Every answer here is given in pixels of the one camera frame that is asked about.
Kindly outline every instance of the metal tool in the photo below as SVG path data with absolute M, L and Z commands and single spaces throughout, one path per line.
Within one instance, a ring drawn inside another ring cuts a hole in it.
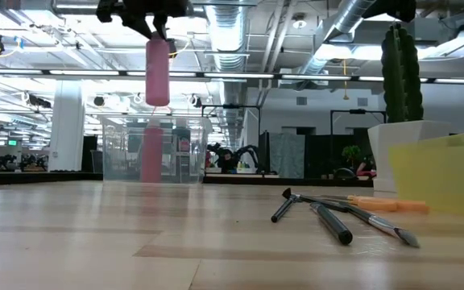
M 292 194 L 291 188 L 287 188 L 286 190 L 284 190 L 284 192 L 282 193 L 282 196 L 286 199 L 289 199 L 289 197 L 291 196 L 295 196 L 298 199 L 298 201 L 303 201 L 303 202 L 308 202 L 308 203 L 320 202 L 323 205 L 325 205 L 328 209 L 337 210 L 342 213 L 348 213 L 348 209 L 344 205 L 341 205 L 333 201 L 327 201 L 326 199 L 322 199 L 322 198 L 307 197 L 301 194 Z
M 311 209 L 315 214 L 320 217 L 320 220 L 325 224 L 330 233 L 342 244 L 348 245 L 352 242 L 352 233 L 348 228 L 340 221 L 330 210 L 327 209 L 326 205 L 320 202 L 313 202 Z
M 272 222 L 278 222 L 282 216 L 288 211 L 288 209 L 296 202 L 300 202 L 298 197 L 291 195 L 280 207 L 279 209 L 271 216 Z
M 408 230 L 401 229 L 397 226 L 392 225 L 387 220 L 377 217 L 372 213 L 368 213 L 365 210 L 360 209 L 357 206 L 350 205 L 348 203 L 342 202 L 344 206 L 348 208 L 348 210 L 356 217 L 360 218 L 361 220 L 365 221 L 367 224 L 372 225 L 373 227 L 382 230 L 384 233 L 390 234 L 406 245 L 411 247 L 420 247 L 418 244 L 418 240 L 416 239 L 415 235 Z

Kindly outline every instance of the pipe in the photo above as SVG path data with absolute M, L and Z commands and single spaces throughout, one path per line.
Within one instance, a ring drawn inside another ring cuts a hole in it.
M 279 37 L 277 38 L 277 44 L 275 46 L 275 51 L 273 52 L 273 56 L 271 57 L 270 64 L 267 68 L 267 72 L 273 72 L 275 68 L 275 64 L 277 59 L 279 58 L 280 49 L 282 48 L 282 44 L 284 43 L 284 39 L 286 36 L 286 32 L 288 32 L 289 23 L 292 21 L 293 11 L 295 10 L 295 6 L 298 3 L 298 0 L 291 0 L 289 3 L 288 10 L 286 11 L 286 19 L 284 20 L 284 25 L 282 26 L 282 30 L 279 33 Z
M 275 34 L 277 30 L 279 29 L 279 21 L 280 21 L 280 16 L 282 15 L 283 7 L 284 7 L 284 0 L 278 0 L 275 13 L 273 14 L 274 15 L 273 24 L 271 25 L 270 34 L 267 38 L 266 49 L 264 50 L 263 61 L 261 62 L 261 68 L 259 70 L 260 73 L 264 73 L 267 60 L 270 57 L 271 47 L 273 46 L 273 42 L 275 41 Z
M 315 47 L 316 51 L 307 63 L 300 69 L 300 74 L 316 75 L 323 70 L 328 60 L 321 59 L 317 54 L 324 41 L 331 38 L 331 35 L 351 33 L 363 20 L 363 13 L 375 2 L 375 0 L 343 0 L 338 8 L 337 14 L 331 25 L 327 20 L 320 24 L 317 31 L 319 42 Z M 308 82 L 297 83 L 296 89 L 304 89 Z
M 343 0 L 338 8 L 334 27 L 341 33 L 351 33 L 363 20 L 363 13 L 375 0 Z
M 205 13 L 209 20 L 209 36 L 211 47 L 216 52 L 242 52 L 244 50 L 247 9 L 243 6 L 206 6 Z M 219 72 L 243 72 L 245 56 L 216 54 L 214 63 Z M 242 104 L 246 99 L 246 84 L 237 82 L 221 82 L 220 98 L 222 104 Z M 234 114 L 223 110 L 226 126 L 230 136 L 240 135 L 241 128 L 236 125 Z

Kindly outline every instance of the black frame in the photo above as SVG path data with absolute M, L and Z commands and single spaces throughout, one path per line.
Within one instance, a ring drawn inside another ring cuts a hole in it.
M 383 115 L 383 124 L 386 124 L 386 111 L 382 110 L 363 110 L 363 109 L 355 109 L 355 110 L 331 110 L 330 111 L 330 158 L 334 155 L 334 113 L 349 113 L 349 114 L 382 114 Z

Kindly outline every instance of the white planter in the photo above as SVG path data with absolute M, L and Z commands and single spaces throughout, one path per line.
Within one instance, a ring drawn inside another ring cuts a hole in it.
M 415 143 L 424 139 L 448 136 L 451 126 L 446 122 L 413 121 L 381 124 L 368 129 L 371 150 L 377 166 L 374 190 L 395 193 L 393 172 L 389 164 L 388 149 L 401 143 Z

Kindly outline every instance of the potted plant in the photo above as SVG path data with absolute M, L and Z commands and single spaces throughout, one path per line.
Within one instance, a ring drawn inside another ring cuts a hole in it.
M 343 148 L 342 152 L 343 158 L 346 159 L 346 162 L 350 163 L 352 168 L 355 170 L 355 163 L 359 161 L 359 157 L 361 156 L 361 149 L 359 146 L 347 146 Z
M 413 38 L 399 23 L 391 25 L 382 43 L 384 101 L 388 124 L 368 130 L 377 165 L 374 190 L 396 192 L 388 149 L 399 143 L 448 136 L 450 124 L 424 121 L 420 66 Z

